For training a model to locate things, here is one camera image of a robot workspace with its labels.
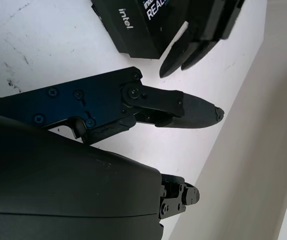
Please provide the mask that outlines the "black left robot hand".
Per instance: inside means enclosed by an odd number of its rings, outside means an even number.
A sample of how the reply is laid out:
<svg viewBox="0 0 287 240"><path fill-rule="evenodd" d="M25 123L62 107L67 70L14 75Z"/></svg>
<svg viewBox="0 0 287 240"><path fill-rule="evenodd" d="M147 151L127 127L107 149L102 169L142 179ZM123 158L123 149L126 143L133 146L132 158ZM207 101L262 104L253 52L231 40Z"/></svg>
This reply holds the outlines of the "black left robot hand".
<svg viewBox="0 0 287 240"><path fill-rule="evenodd" d="M216 44L229 38L241 12L243 0L191 0L186 30L172 45L159 70L165 78L177 69L197 64Z"/></svg>

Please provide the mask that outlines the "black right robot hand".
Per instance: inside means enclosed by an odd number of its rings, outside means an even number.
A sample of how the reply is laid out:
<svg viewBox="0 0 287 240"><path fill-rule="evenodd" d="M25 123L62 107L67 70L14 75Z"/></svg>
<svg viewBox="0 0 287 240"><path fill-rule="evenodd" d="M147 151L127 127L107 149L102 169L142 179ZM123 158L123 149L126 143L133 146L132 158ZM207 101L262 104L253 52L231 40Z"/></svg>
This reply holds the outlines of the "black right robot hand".
<svg viewBox="0 0 287 240"><path fill-rule="evenodd" d="M224 111L128 67L0 97L0 240L160 240L200 199L184 178L94 144L136 123L202 129Z"/></svg>

